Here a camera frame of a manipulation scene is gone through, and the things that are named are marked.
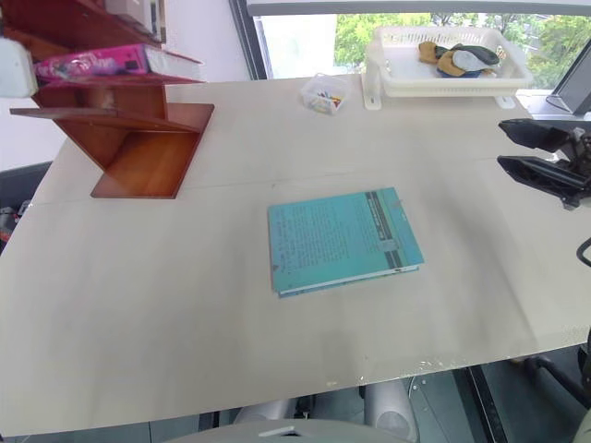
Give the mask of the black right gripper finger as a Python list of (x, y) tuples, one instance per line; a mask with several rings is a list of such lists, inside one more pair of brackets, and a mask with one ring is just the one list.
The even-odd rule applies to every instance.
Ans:
[(569, 132), (532, 119), (503, 120), (498, 127), (513, 143), (530, 149), (556, 152), (572, 141)]
[(590, 198), (590, 173), (577, 171), (573, 162), (551, 162), (535, 156), (499, 156), (497, 162), (517, 183), (559, 200)]

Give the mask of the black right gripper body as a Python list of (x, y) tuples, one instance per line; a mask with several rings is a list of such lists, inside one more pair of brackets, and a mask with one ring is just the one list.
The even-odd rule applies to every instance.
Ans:
[(571, 185), (572, 190), (561, 197), (563, 207), (574, 210), (582, 200), (590, 198), (590, 132), (575, 127), (561, 152), (566, 158), (559, 159), (557, 165), (568, 174), (579, 176), (578, 185)]

